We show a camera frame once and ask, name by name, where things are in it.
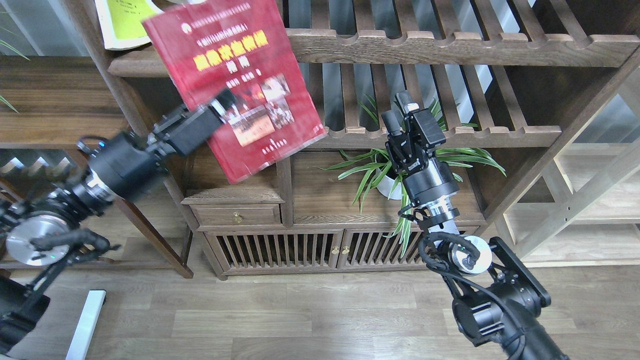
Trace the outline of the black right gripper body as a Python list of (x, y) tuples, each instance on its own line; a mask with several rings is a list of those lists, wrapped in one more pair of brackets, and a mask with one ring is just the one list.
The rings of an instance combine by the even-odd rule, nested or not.
[(435, 155), (446, 137), (429, 109), (410, 112), (400, 120), (402, 135), (389, 136), (386, 150), (402, 178), (409, 205), (398, 215), (420, 226), (453, 226), (460, 214), (450, 197), (459, 191), (450, 167)]

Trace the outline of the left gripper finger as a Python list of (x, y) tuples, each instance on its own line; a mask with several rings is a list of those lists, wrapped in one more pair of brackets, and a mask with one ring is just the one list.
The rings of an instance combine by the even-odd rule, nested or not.
[(228, 121), (238, 116), (238, 108), (235, 104), (235, 95), (231, 89), (225, 88), (209, 102), (209, 107), (221, 119)]

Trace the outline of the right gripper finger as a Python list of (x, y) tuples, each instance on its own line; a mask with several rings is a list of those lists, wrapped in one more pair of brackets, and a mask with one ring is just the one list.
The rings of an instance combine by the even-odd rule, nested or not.
[(408, 90), (397, 92), (395, 94), (395, 100), (403, 117), (406, 117), (411, 112), (419, 111), (419, 104), (413, 100)]
[(389, 137), (397, 137), (403, 134), (402, 123), (394, 111), (385, 111), (381, 114)]

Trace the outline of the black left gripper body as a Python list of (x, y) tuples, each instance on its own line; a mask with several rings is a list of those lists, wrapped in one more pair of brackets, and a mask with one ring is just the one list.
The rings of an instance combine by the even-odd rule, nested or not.
[(147, 137), (123, 131), (99, 140), (98, 147), (89, 151), (78, 197), (88, 194), (101, 203), (115, 198), (134, 201), (167, 173), (168, 157), (187, 157), (210, 138), (223, 125), (223, 114), (222, 104), (206, 104), (194, 111), (181, 105), (165, 114)]

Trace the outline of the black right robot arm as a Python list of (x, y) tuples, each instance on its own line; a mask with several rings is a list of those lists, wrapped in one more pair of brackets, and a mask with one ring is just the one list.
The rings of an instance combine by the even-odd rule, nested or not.
[(458, 232), (450, 198), (459, 187), (436, 156), (446, 137), (435, 117), (408, 91), (395, 97), (403, 119), (386, 111), (382, 120), (386, 150), (409, 201), (398, 215), (423, 230), (417, 250), (448, 286), (459, 331), (476, 347), (500, 344), (510, 360), (566, 360), (537, 321), (551, 304), (547, 290), (500, 237), (486, 241)]

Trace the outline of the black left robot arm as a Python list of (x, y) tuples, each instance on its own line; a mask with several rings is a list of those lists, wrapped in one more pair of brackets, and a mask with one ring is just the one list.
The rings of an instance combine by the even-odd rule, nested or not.
[(226, 88), (195, 110), (181, 105), (164, 115), (146, 137), (126, 131), (112, 139), (98, 137), (80, 176), (34, 201), (1, 201), (1, 235), (11, 257), (45, 266), (25, 285), (1, 278), (2, 355), (35, 329), (50, 305), (45, 291), (64, 269), (118, 249), (81, 223), (102, 215), (115, 199), (132, 202), (148, 191), (167, 173), (166, 159), (187, 157), (206, 143), (235, 103)]

